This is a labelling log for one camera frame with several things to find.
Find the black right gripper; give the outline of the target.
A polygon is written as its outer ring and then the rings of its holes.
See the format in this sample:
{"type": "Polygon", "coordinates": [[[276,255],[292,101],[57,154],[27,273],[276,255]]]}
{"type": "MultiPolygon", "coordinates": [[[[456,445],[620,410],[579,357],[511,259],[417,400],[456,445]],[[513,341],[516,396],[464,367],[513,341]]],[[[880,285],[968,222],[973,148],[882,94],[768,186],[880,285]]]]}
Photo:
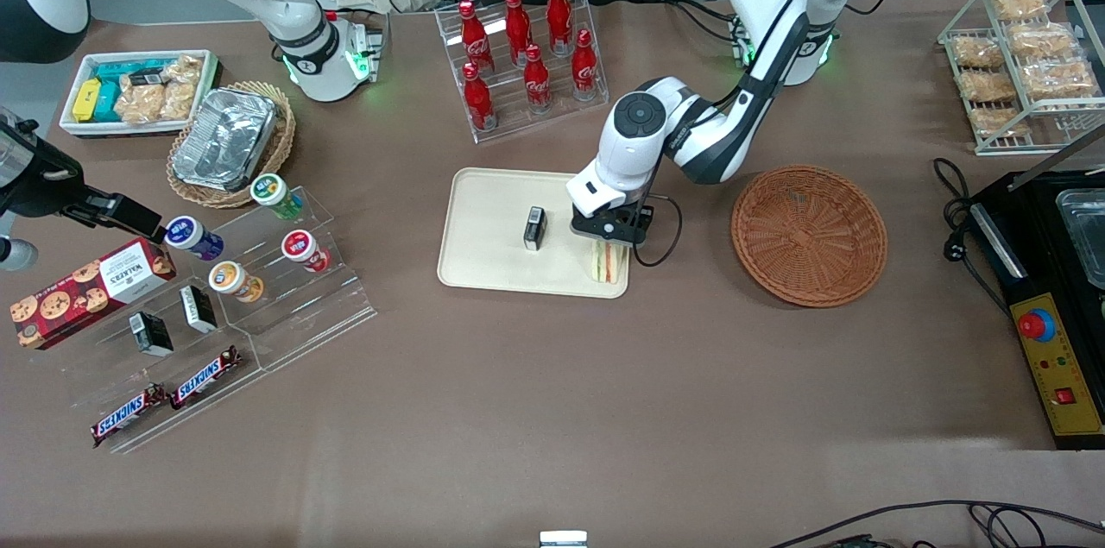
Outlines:
{"type": "Polygon", "coordinates": [[[113,226],[162,243],[162,217],[119,193],[87,191],[83,167],[71,155],[36,135],[38,123],[3,110],[3,187],[1,210],[19,217],[87,218],[93,226],[113,226]]]}

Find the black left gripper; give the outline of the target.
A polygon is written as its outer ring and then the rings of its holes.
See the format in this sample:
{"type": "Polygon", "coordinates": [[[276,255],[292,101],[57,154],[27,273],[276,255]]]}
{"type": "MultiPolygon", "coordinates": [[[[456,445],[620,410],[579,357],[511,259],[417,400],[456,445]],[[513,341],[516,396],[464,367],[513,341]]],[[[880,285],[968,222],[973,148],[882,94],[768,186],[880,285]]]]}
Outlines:
{"type": "Polygon", "coordinates": [[[648,229],[653,221],[654,205],[604,207],[591,217],[585,217],[577,205],[572,205],[570,230],[576,235],[600,242],[640,246],[648,240],[648,229]]]}

